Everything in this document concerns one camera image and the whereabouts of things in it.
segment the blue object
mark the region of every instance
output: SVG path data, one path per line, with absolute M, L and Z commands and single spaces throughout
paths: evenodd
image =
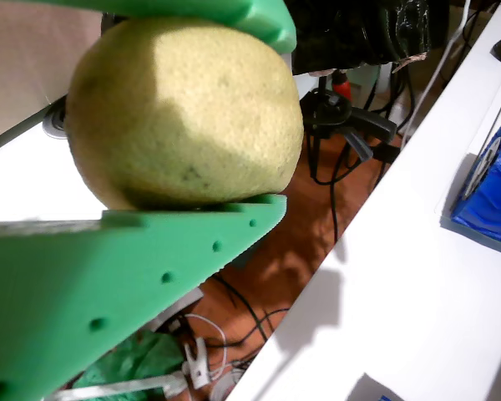
M 451 218 L 501 241 L 501 128 L 473 165 Z

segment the lemon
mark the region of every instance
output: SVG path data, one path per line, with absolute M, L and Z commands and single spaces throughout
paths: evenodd
M 193 18 L 110 29 L 74 72 L 65 130 L 87 186 L 121 210 L 282 191 L 303 136 L 282 58 L 249 34 Z

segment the white wall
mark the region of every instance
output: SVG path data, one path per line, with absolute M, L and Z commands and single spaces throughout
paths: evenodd
M 0 134 L 67 93 L 100 14 L 0 2 Z

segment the wooden floor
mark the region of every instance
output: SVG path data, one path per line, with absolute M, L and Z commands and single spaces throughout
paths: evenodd
M 345 141 L 338 136 L 325 142 L 321 145 L 319 177 L 330 180 Z M 380 167 L 379 162 L 370 160 L 336 185 L 340 232 L 346 229 L 371 193 Z M 287 196 L 286 217 L 266 236 L 245 268 L 229 265 L 220 272 L 249 301 L 258 318 L 290 307 L 333 247 L 330 190 L 310 178 L 305 151 L 284 195 Z M 243 338 L 256 325 L 245 306 L 237 298 L 233 303 L 219 282 L 209 279 L 201 289 L 205 296 L 193 312 L 218 324 L 229 341 Z M 272 328 L 280 324 L 283 316 L 284 313 L 278 313 L 271 317 Z M 207 323 L 190 319 L 190 324 L 197 336 L 219 338 L 219 333 Z M 271 335 L 268 324 L 263 326 L 267 335 Z M 244 346 L 229 349 L 229 360 L 243 358 L 262 345 L 262 336 L 255 331 Z M 210 350 L 210 369 L 218 368 L 221 359 L 220 349 Z M 208 391 L 204 388 L 194 393 L 195 401 L 207 399 Z

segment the green cloth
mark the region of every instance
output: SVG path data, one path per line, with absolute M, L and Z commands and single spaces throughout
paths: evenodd
M 180 370 L 184 357 L 169 334 L 137 332 L 91 365 L 74 383 L 74 388 L 152 378 Z M 96 401 L 147 401 L 149 393 L 163 395 L 161 388 L 110 397 Z

